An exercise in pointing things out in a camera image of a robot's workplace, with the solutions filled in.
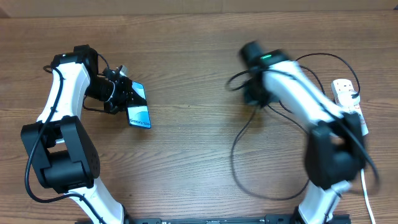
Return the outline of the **Samsung Galaxy smartphone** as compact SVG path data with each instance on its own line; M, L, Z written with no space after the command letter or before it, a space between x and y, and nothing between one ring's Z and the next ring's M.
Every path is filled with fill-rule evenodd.
M132 89L134 89L140 96L146 99L146 93L144 85L138 82L132 82ZM135 126L144 129L150 129L152 127L149 109L147 106L134 106L127 107L127 119L130 126Z

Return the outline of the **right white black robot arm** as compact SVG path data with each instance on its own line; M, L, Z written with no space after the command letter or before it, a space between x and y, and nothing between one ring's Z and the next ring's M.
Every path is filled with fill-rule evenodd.
M303 73L298 61L283 50L265 52L258 42L239 51L250 79L241 85L244 100L257 109L283 101L307 129L304 165L308 176L305 197L291 214L268 214L265 223L350 223L349 215L335 215L342 196L366 167L380 176L365 148L361 118L338 106Z

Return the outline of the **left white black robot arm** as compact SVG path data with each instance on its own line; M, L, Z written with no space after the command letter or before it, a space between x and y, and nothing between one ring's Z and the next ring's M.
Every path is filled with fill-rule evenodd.
M35 123L21 129L29 156L24 185L39 203L72 199L92 223L137 223L101 180L100 157L81 123L81 112L90 97L103 102L101 112L125 112L130 126L150 129L146 92L128 77L124 65L99 71L100 59L89 45L77 45L44 67L53 75L46 105Z

